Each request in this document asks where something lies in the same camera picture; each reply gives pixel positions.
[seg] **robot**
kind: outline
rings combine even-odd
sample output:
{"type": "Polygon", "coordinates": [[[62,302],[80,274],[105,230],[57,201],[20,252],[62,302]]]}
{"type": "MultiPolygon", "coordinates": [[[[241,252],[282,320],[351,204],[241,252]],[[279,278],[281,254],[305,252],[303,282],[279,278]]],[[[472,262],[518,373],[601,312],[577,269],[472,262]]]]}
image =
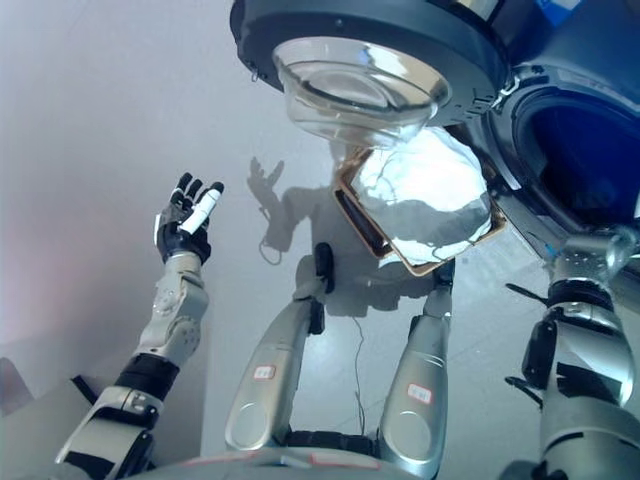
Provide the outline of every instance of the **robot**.
{"type": "MultiPolygon", "coordinates": [[[[435,288],[411,322],[373,438],[289,426],[305,339],[322,333],[323,302],[335,287],[327,244],[315,248],[315,278],[294,292],[249,361],[224,433],[229,450],[147,471],[154,424],[198,346],[208,305],[200,272],[211,254],[209,216],[224,186],[214,183],[196,201],[202,182],[192,179],[182,176],[156,216],[165,272],[151,320],[114,385],[62,447],[49,478],[435,478],[446,432],[454,261],[436,270],[435,288]]],[[[524,379],[507,379],[540,405],[540,463],[508,478],[640,478],[640,422],[622,408],[632,392],[634,362],[609,287],[639,250],[640,232],[616,227],[571,237],[555,258],[548,308],[522,364],[524,379]]]]}

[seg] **washing machine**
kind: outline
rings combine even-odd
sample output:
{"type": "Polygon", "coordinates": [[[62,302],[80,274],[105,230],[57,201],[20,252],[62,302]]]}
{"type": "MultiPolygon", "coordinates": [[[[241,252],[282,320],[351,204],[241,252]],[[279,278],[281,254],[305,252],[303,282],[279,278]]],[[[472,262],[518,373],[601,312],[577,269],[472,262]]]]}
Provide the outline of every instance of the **washing machine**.
{"type": "MultiPolygon", "coordinates": [[[[502,210],[543,257],[571,233],[640,225],[640,1],[505,0],[488,21],[512,83],[458,130],[502,210]]],[[[639,281],[635,259],[615,287],[634,301],[639,281]]]]}
{"type": "MultiPolygon", "coordinates": [[[[311,133],[393,148],[449,128],[543,257],[638,226],[640,0],[236,0],[231,30],[311,133]]],[[[615,288],[638,296],[640,260],[615,288]]]]}

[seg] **silver robot leg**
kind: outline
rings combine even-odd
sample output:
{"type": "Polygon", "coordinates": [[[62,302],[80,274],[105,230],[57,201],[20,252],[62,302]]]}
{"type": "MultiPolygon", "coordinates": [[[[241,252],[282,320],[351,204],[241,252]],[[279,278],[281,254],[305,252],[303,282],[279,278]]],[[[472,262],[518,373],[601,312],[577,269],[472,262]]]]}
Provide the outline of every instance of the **silver robot leg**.
{"type": "Polygon", "coordinates": [[[254,350],[227,419],[228,448],[257,450],[284,441],[305,340],[324,315],[326,284],[326,279],[316,277],[302,285],[254,350]]]}
{"type": "Polygon", "coordinates": [[[444,451],[450,321],[451,285],[438,285],[412,321],[380,424],[380,458],[425,479],[444,451]]]}

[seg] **gray floor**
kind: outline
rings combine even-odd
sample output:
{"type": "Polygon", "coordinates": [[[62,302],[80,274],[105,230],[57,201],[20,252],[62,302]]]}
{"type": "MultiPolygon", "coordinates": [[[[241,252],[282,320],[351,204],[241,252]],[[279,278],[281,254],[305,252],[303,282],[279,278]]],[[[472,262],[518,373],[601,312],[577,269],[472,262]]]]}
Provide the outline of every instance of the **gray floor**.
{"type": "MultiPolygon", "coordinates": [[[[375,428],[410,318],[429,290],[428,280],[379,269],[349,229],[328,189],[339,149],[298,131],[282,97],[251,82],[235,56],[229,5],[0,6],[0,356],[31,394],[78,373],[96,386],[113,378],[161,274],[153,215],[184,170],[227,185],[211,227],[205,338],[158,426],[161,464],[197,455],[201,439],[202,454],[223,449],[240,375],[314,243],[334,245],[338,284],[326,332],[308,341],[294,428],[356,431],[352,317],[364,330],[362,398],[375,428]],[[253,158],[267,175],[284,163],[273,186],[251,172],[253,158]]],[[[542,309],[502,285],[544,293],[546,274],[512,230],[459,260],[441,478],[492,478],[513,458],[535,458],[538,428],[535,405],[502,379],[518,372],[542,309]]],[[[640,345],[637,316],[628,314],[627,331],[640,345]]],[[[630,402],[636,413],[639,397],[630,402]]]]}

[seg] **black wire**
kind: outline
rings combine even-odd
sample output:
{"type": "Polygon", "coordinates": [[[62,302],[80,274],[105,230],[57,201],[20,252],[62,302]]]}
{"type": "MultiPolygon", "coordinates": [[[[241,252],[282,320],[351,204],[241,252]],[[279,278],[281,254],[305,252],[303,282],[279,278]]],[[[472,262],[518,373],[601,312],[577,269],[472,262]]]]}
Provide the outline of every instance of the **black wire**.
{"type": "Polygon", "coordinates": [[[512,292],[518,293],[520,295],[524,295],[525,297],[531,298],[533,300],[537,300],[538,302],[542,303],[545,307],[549,306],[548,305],[549,304],[548,299],[543,298],[540,295],[536,295],[535,293],[531,292],[530,290],[527,290],[524,287],[521,287],[519,285],[515,285],[513,283],[505,283],[504,286],[507,287],[512,292]]]}
{"type": "Polygon", "coordinates": [[[356,371],[356,401],[358,402],[358,423],[360,424],[360,435],[364,436],[366,430],[367,418],[365,416],[364,407],[362,406],[362,397],[360,390],[360,374],[358,372],[358,358],[360,357],[360,350],[362,350],[362,344],[364,343],[364,334],[362,333],[362,326],[356,317],[351,317],[358,327],[358,333],[360,334],[360,343],[358,344],[358,350],[356,351],[356,357],[354,360],[354,367],[356,371]]]}
{"type": "Polygon", "coordinates": [[[543,405],[542,399],[531,391],[531,387],[529,386],[526,380],[518,377],[506,377],[504,381],[507,382],[507,385],[517,388],[522,393],[524,393],[527,397],[529,397],[531,400],[536,402],[540,410],[542,410],[542,405],[543,405]]]}

